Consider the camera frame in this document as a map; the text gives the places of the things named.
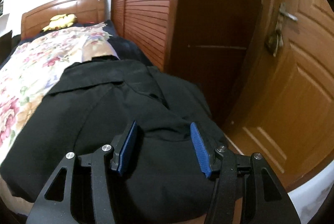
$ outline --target black fabric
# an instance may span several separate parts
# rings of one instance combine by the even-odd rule
[[[99,60],[112,60],[116,61],[119,60],[116,56],[113,55],[104,55],[104,56],[98,56],[98,57],[92,57],[92,61],[99,61]]]
[[[156,67],[134,60],[75,63],[43,98],[0,173],[14,195],[33,202],[67,152],[91,153],[135,119],[129,170],[112,184],[124,222],[193,219],[206,213],[214,182],[200,170],[190,123],[201,126],[212,150],[227,145],[210,116],[195,85]]]

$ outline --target wooden wardrobe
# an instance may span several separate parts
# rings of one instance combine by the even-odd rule
[[[112,0],[111,19],[160,70],[198,85],[219,122],[260,9],[261,0]]]

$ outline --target yellow stuffed toy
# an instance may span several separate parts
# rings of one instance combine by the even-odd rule
[[[44,32],[71,27],[76,22],[76,16],[74,14],[57,15],[51,18],[50,21],[50,24],[43,28]]]

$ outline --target door lock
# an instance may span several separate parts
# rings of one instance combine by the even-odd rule
[[[268,38],[266,41],[266,47],[267,50],[274,56],[276,57],[278,47],[283,46],[283,38],[282,38],[282,26],[283,26],[283,21],[284,17],[287,17],[293,21],[298,21],[298,18],[294,15],[291,15],[286,11],[285,8],[285,3],[281,3],[280,9],[279,9],[279,14],[277,17],[277,23],[275,27],[275,31],[272,33],[272,35]]]

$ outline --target wooden door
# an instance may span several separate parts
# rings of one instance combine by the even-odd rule
[[[196,84],[216,122],[228,109],[260,8],[261,0],[178,0],[166,72]]]
[[[273,57],[263,40],[281,2],[298,22],[285,20],[284,45]],[[263,0],[257,42],[245,63],[253,65],[248,82],[223,126],[239,152],[263,153],[288,190],[333,158],[333,36],[334,13],[326,0]]]

